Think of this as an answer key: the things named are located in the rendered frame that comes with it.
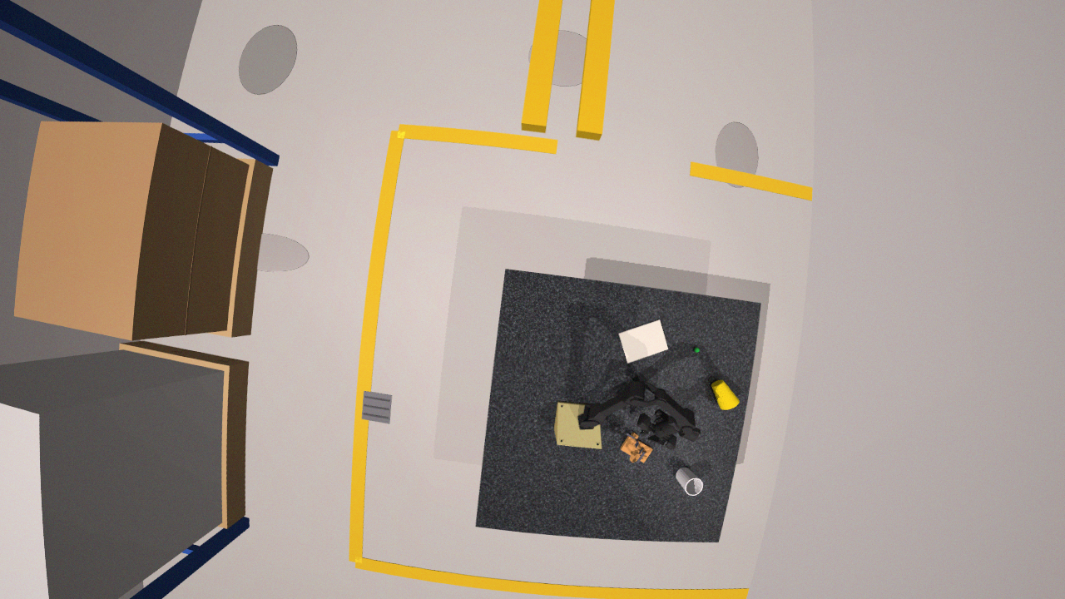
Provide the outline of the wooden catapult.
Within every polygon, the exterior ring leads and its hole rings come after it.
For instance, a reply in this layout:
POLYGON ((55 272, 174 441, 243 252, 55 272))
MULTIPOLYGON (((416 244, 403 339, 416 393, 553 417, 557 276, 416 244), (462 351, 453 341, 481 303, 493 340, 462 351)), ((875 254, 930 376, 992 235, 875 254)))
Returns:
POLYGON ((649 454, 653 452, 653 448, 645 446, 641 441, 637 440, 639 437, 636 433, 627 433, 627 440, 620 447, 620 450, 627 452, 630 455, 629 460, 632 463, 640 462, 644 463, 649 458, 649 454))

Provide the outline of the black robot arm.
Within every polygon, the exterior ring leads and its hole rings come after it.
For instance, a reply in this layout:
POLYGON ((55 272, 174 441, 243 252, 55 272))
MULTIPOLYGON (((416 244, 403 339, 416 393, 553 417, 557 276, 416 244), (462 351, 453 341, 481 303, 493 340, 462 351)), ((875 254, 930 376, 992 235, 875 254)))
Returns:
POLYGON ((701 430, 697 428, 695 412, 688 408, 682 408, 675 399, 666 393, 666 390, 656 388, 653 384, 644 381, 630 381, 623 391, 612 399, 608 399, 604 404, 585 404, 581 416, 578 416, 579 430, 593 430, 594 426, 606 423, 608 414, 617 412, 622 407, 639 406, 649 407, 658 405, 663 407, 666 412, 659 408, 656 410, 656 420, 653 423, 661 423, 663 418, 663 428, 667 433, 679 433, 682 438, 689 441, 697 441, 697 436, 701 430), (651 401, 644 401, 644 389, 655 394, 651 401))

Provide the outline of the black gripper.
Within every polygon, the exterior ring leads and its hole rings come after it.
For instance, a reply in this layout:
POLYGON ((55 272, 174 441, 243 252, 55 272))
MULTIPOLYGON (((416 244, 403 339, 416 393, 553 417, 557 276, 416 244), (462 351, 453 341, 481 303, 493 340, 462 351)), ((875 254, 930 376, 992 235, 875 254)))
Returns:
POLYGON ((642 430, 641 433, 649 433, 650 431, 653 431, 655 435, 650 436, 649 440, 655 441, 655 443, 660 443, 661 446, 663 446, 665 441, 668 441, 666 448, 668 448, 668 450, 673 450, 673 448, 676 448, 676 435, 672 435, 672 433, 667 433, 665 431, 665 421, 666 419, 663 418, 661 423, 653 424, 651 423, 651 418, 648 414, 642 412, 639 416, 637 426, 642 430))

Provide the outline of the white cup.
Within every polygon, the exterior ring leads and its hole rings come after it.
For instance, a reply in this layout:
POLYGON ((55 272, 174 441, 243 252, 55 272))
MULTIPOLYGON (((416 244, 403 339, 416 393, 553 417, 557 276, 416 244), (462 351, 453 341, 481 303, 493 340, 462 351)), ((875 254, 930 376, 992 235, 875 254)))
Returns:
POLYGON ((678 480, 679 485, 685 489, 686 493, 695 496, 697 493, 702 492, 703 482, 697 477, 695 473, 692 473, 690 469, 686 467, 679 468, 676 473, 676 480, 678 480))

